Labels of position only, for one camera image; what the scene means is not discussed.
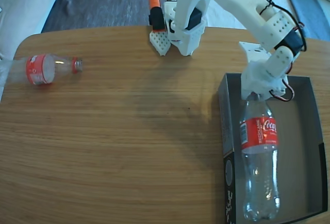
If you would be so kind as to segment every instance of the white cloth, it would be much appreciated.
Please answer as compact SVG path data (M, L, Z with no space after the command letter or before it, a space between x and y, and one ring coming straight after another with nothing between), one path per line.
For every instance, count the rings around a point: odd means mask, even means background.
M13 60L27 37L41 32L55 0L0 0L0 59ZM0 99L3 88L0 88Z

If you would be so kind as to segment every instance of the standing plastic bottle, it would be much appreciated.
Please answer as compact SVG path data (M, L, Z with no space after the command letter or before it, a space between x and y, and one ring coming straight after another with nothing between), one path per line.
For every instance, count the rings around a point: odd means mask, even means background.
M19 60L0 61L0 86L26 83L49 84L59 78L82 72L83 62L77 57L59 57L43 54Z
M273 219L279 210L277 132L262 96L252 93L247 98L240 133L246 180L244 216L252 221Z

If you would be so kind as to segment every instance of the white robotic arm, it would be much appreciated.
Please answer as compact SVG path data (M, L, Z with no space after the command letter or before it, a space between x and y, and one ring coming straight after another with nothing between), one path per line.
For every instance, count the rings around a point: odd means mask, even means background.
M292 18L281 10L276 12L267 0L215 1L232 13L260 43L240 42L248 61L241 76L242 98L246 99L251 92L262 94L265 99L284 95L289 87L287 72L303 46ZM164 4L168 39L184 56L191 55L199 46L209 2L177 0Z

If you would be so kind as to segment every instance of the wood grain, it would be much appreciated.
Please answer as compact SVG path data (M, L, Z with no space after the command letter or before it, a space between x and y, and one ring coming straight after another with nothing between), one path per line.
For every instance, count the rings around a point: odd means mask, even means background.
M0 223L223 223L217 88L246 64L245 30L208 28L200 47L160 57L146 27L35 35L16 57L80 56L84 72L11 86L0 104ZM330 43L308 40L307 75L330 153ZM329 213L306 223L328 223Z

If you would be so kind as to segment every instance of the open box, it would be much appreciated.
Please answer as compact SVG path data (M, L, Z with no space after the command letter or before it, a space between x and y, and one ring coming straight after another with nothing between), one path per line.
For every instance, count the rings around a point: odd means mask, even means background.
M226 223L251 223L243 215L245 172L241 154L239 120L240 74L225 74L219 87L219 103L225 168ZM267 100L278 133L277 182L280 209L273 220L259 223L292 223L327 211L327 175L322 130L308 77L290 76L295 91L290 102Z

